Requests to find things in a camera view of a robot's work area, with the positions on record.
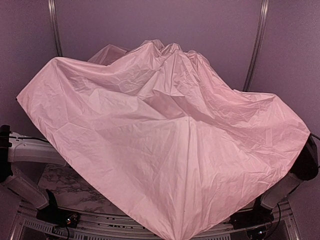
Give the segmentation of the pink and black umbrella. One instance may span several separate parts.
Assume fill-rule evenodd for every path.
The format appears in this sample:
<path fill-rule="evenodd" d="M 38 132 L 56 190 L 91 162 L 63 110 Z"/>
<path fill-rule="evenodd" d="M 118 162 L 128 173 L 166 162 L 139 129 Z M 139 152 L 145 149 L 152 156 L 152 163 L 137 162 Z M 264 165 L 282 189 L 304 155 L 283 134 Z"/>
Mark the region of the pink and black umbrella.
<path fill-rule="evenodd" d="M 17 101 L 89 184 L 166 240 L 189 240 L 280 181 L 310 131 L 277 95 L 231 89 L 179 45 L 51 59 Z"/>

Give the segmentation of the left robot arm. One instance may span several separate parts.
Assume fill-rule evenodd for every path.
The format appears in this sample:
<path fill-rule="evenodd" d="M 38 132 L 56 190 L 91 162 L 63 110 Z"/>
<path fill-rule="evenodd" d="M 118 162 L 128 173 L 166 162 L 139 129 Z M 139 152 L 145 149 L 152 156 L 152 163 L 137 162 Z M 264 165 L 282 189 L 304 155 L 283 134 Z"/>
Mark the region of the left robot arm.
<path fill-rule="evenodd" d="M 57 208 L 54 195 L 38 185 L 47 164 L 68 165 L 48 140 L 0 126 L 0 184 L 40 211 Z"/>

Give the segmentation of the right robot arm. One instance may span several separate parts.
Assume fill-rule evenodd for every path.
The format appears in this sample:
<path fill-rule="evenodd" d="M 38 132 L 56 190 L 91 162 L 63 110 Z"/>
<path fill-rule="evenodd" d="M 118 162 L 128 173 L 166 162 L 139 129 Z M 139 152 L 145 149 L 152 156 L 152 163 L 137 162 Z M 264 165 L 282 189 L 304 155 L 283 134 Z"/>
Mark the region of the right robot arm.
<path fill-rule="evenodd" d="M 315 139 L 319 140 L 320 138 L 311 133 L 289 172 L 255 200 L 254 211 L 270 213 L 282 199 L 291 194 L 301 183 L 310 181 L 318 175 L 320 165 Z"/>

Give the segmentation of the right aluminium frame post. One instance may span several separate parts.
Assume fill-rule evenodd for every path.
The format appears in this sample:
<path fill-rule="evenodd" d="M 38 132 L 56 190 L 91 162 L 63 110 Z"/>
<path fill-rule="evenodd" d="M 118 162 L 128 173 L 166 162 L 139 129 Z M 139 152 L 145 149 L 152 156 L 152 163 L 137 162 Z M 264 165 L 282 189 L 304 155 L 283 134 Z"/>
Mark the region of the right aluminium frame post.
<path fill-rule="evenodd" d="M 269 12 L 269 5 L 270 5 L 269 0 L 262 0 L 261 1 L 258 24 L 257 24 L 257 31 L 256 31 L 256 36 L 255 36 L 255 40 L 254 40 L 253 51 L 252 51 L 249 67 L 248 67 L 246 78 L 245 78 L 243 88 L 242 88 L 243 92 L 249 92 L 251 85 L 252 85 L 252 82 L 253 82 L 256 64 L 257 64 L 258 57 L 259 57 L 259 54 L 260 54 L 260 51 L 261 51 L 261 48 L 263 45 L 266 24 L 267 24 L 267 18 L 268 18 L 268 12 Z"/>

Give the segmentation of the aluminium frame post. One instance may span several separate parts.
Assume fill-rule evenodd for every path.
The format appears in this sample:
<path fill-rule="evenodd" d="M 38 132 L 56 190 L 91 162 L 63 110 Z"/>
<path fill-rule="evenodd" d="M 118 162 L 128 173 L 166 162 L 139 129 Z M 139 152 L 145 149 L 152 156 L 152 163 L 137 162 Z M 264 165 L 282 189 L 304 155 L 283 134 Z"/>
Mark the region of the aluminium frame post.
<path fill-rule="evenodd" d="M 270 5 L 269 0 L 262 0 L 261 1 L 258 24 L 257 24 L 257 31 L 256 31 L 256 36 L 255 36 L 255 40 L 254 40 L 253 51 L 252 51 L 249 67 L 248 67 L 246 78 L 245 78 L 243 88 L 242 88 L 243 92 L 249 92 L 251 85 L 252 85 L 252 82 L 253 82 L 256 64 L 257 64 L 258 57 L 259 57 L 259 54 L 260 54 L 260 51 L 261 51 L 261 48 L 263 45 L 266 24 L 267 24 L 267 18 L 268 18 L 268 12 L 269 12 L 269 5 Z"/>
<path fill-rule="evenodd" d="M 62 44 L 61 44 L 61 38 L 60 38 L 60 32 L 59 32 L 55 0 L 48 0 L 48 9 L 49 9 L 50 22 L 53 30 L 56 53 L 59 57 L 62 57 L 63 50 L 62 50 Z"/>

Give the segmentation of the front aluminium rail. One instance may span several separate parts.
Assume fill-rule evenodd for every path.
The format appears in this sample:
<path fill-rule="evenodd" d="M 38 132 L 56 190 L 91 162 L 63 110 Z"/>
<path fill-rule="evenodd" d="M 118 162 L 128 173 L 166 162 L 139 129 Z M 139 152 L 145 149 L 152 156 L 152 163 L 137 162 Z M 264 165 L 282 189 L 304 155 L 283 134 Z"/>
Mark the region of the front aluminium rail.
<path fill-rule="evenodd" d="M 79 212 L 76 228 L 64 228 L 36 218 L 36 209 L 22 200 L 11 240 L 158 240 L 159 236 L 125 215 Z M 264 224 L 235 229 L 229 219 L 194 236 L 195 240 L 251 240 L 254 233 L 267 240 L 301 239 L 291 206 L 284 200 L 272 211 L 274 219 Z"/>

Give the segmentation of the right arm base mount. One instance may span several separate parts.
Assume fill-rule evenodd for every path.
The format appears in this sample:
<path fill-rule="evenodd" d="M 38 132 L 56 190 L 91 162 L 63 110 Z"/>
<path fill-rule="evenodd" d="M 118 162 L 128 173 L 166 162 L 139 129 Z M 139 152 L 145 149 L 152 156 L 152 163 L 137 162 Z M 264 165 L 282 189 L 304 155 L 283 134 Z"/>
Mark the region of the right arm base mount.
<path fill-rule="evenodd" d="M 270 210 L 267 211 L 244 211 L 236 212 L 229 217 L 228 223 L 233 226 L 235 230 L 249 228 L 257 225 L 272 222 L 274 216 Z"/>

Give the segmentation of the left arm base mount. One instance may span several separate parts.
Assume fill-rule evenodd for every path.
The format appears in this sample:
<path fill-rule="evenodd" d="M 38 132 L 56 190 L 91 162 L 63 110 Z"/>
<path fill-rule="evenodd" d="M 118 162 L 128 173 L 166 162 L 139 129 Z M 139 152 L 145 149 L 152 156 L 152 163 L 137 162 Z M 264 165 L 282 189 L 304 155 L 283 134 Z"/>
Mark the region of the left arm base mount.
<path fill-rule="evenodd" d="M 36 218 L 59 227 L 75 229 L 79 223 L 80 214 L 75 211 L 69 211 L 61 208 L 46 207 L 37 210 Z"/>

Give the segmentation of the left aluminium frame post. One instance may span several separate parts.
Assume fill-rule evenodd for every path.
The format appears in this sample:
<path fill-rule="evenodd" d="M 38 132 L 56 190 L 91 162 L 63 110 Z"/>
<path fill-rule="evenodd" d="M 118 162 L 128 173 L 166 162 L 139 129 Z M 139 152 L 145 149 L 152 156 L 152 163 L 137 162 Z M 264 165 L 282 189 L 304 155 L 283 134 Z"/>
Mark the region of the left aluminium frame post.
<path fill-rule="evenodd" d="M 48 9 L 49 9 L 50 22 L 53 30 L 56 53 L 59 57 L 62 57 L 63 50 L 62 50 L 62 44 L 61 44 L 61 38 L 60 38 L 60 32 L 59 32 L 55 0 L 48 0 Z"/>

